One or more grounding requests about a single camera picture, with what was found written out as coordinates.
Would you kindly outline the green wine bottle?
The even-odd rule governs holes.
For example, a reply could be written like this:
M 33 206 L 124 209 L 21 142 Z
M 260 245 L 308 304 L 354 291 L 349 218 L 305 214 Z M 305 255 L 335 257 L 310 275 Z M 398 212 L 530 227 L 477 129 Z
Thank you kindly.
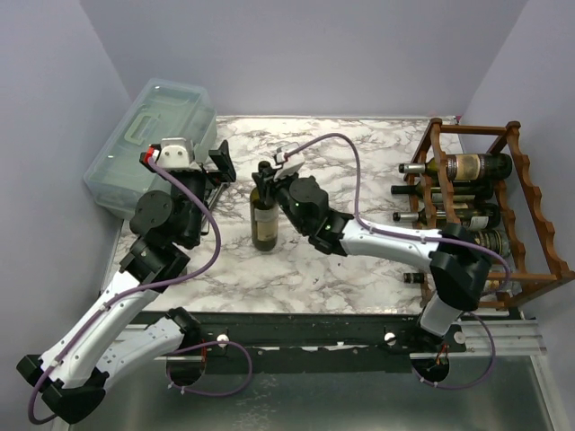
M 496 227 L 500 223 L 500 209 L 492 203 L 461 203 L 454 206 L 454 212 L 461 225 L 471 231 Z M 393 212 L 396 223 L 415 223 L 431 227 L 424 208 L 417 212 Z
M 507 154 L 449 154 L 446 159 L 445 172 L 451 181 L 505 180 L 513 169 Z M 425 163 L 400 163 L 398 171 L 437 177 L 439 168 L 432 158 Z

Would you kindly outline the clear glass wine bottle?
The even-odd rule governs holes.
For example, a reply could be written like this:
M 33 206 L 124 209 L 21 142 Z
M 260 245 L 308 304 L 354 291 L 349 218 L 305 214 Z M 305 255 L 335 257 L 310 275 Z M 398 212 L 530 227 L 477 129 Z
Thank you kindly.
M 502 258 L 506 259 L 511 256 L 510 242 L 505 232 L 483 229 L 471 231 L 471 235 L 476 244 L 499 254 Z

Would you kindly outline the dark green bottle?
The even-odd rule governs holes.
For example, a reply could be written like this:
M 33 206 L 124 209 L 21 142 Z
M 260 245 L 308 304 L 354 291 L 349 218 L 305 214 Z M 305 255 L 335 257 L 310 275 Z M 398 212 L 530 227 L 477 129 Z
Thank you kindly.
M 279 206 L 269 193 L 260 196 L 255 186 L 250 193 L 252 244 L 258 251 L 271 251 L 279 234 Z

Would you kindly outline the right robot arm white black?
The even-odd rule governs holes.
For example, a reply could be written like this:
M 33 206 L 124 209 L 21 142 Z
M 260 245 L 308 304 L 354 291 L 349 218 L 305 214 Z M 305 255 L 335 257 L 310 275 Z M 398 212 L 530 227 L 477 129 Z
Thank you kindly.
M 491 261 L 463 226 L 418 231 L 367 224 L 357 215 L 331 208 L 327 192 L 314 177 L 286 175 L 267 162 L 259 163 L 252 179 L 262 202 L 278 205 L 319 252 L 387 259 L 431 274 L 436 292 L 413 330 L 419 349 L 436 350 L 452 323 L 477 309 Z

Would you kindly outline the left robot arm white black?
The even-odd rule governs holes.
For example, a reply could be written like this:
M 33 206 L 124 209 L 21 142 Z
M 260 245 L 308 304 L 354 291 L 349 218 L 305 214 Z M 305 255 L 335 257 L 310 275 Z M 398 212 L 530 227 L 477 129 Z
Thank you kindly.
M 199 344 L 199 324 L 182 308 L 165 317 L 124 347 L 112 344 L 129 323 L 169 286 L 207 271 L 188 273 L 187 251 L 199 246 L 204 224 L 216 223 L 210 211 L 213 198 L 236 180 L 223 141 L 195 161 L 192 144 L 182 137 L 165 138 L 139 157 L 150 172 L 170 182 L 168 191 L 151 189 L 138 200 L 129 228 L 136 235 L 119 270 L 97 301 L 73 328 L 40 355 L 26 355 L 17 370 L 33 388 L 28 406 L 31 423 L 35 400 L 41 398 L 54 418 L 76 424 L 102 403 L 107 390 L 131 369 L 153 356 L 175 350 L 192 353 Z

